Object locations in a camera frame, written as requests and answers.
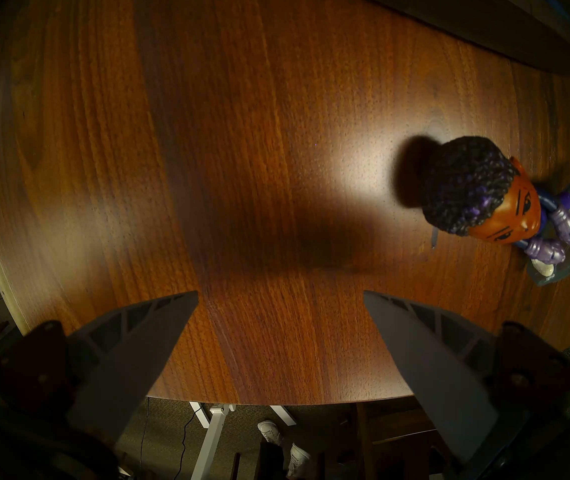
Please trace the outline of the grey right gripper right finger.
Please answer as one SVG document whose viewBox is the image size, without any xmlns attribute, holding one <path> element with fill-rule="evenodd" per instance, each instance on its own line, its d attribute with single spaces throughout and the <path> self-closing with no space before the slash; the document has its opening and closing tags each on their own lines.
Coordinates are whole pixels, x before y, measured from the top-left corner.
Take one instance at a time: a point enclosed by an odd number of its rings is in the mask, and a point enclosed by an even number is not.
<svg viewBox="0 0 570 480">
<path fill-rule="evenodd" d="M 371 290 L 364 305 L 455 465 L 505 465 L 536 416 L 561 411 L 570 361 L 516 321 L 494 335 L 438 307 Z"/>
</svg>

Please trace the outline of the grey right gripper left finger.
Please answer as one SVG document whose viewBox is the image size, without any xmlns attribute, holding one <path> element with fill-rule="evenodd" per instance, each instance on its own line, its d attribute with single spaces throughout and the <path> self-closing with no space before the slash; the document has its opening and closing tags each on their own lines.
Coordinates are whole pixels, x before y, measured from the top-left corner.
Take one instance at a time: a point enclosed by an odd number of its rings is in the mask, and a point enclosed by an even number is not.
<svg viewBox="0 0 570 480">
<path fill-rule="evenodd" d="M 107 312 L 66 335 L 47 320 L 0 348 L 0 407 L 115 442 L 163 372 L 195 290 Z"/>
</svg>

